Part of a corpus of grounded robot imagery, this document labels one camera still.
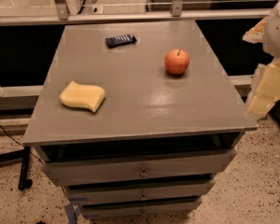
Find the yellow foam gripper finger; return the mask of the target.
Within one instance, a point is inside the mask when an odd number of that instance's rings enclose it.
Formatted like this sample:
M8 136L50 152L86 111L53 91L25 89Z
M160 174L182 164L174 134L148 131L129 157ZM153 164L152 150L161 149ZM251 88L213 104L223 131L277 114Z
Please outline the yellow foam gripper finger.
M263 18L254 27L246 31L243 35L243 40L252 44L262 43L266 22L267 17Z
M280 59L259 64L252 78L251 92L245 102L248 116L266 116L280 100Z

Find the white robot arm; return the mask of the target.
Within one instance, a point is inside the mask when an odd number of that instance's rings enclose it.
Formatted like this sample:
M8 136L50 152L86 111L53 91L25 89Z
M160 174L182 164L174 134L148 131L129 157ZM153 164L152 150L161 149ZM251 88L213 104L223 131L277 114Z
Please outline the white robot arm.
M245 102L245 113L252 119L262 119L280 100L280 0L267 17L244 34L243 40L261 43L273 56L269 64L258 65Z

